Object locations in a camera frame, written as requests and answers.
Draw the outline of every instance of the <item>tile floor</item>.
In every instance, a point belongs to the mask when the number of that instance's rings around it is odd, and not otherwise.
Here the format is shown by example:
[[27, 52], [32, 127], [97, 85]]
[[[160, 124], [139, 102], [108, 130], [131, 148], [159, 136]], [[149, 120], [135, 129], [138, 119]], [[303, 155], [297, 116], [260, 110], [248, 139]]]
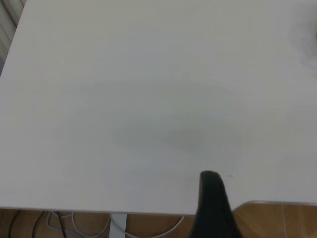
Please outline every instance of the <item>tile floor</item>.
[[[0, 210], [0, 238], [8, 237], [8, 227], [16, 210]], [[12, 238], [30, 238], [33, 224], [40, 211], [22, 211], [12, 230]], [[317, 238], [317, 207], [273, 204], [248, 204], [234, 211], [234, 216], [244, 238]], [[98, 233], [105, 225], [108, 214], [76, 213], [78, 227], [88, 235]], [[150, 237], [160, 234], [177, 223], [179, 217], [128, 215], [126, 230], [136, 236]], [[37, 228], [37, 238], [62, 238], [60, 231], [48, 228], [46, 214]], [[74, 230], [71, 218], [65, 218], [67, 229]], [[186, 238], [193, 217], [165, 238]], [[52, 216], [51, 224], [59, 227], [58, 218]], [[107, 230], [102, 237], [107, 237]]]

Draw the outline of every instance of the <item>white tabletop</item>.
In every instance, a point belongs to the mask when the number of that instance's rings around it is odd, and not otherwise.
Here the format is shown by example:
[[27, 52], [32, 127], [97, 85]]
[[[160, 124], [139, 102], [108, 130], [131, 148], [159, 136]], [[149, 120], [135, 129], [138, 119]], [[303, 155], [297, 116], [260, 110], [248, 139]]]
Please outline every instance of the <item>white tabletop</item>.
[[0, 207], [317, 202], [317, 3], [28, 0], [0, 78]]

